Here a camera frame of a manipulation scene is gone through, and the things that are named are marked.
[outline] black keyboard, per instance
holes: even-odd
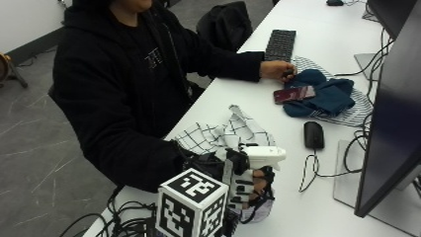
[[[273,30],[268,41],[264,60],[291,62],[296,31]]]

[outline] backpack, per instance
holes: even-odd
[[[201,17],[196,32],[213,46],[237,51],[253,32],[245,2],[215,6]]]

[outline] computer monitor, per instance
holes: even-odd
[[[368,0],[368,7],[396,40],[417,0]]]
[[[356,215],[360,217],[369,214],[421,165],[420,26],[421,1],[413,7],[381,67],[356,204]]]

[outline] white cube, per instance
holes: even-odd
[[[223,226],[229,187],[195,169],[159,188],[157,230],[171,237],[208,237]]]

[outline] computer mouse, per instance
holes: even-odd
[[[304,144],[312,149],[325,148],[324,128],[316,121],[304,124]]]
[[[342,0],[328,0],[328,6],[344,6]]]

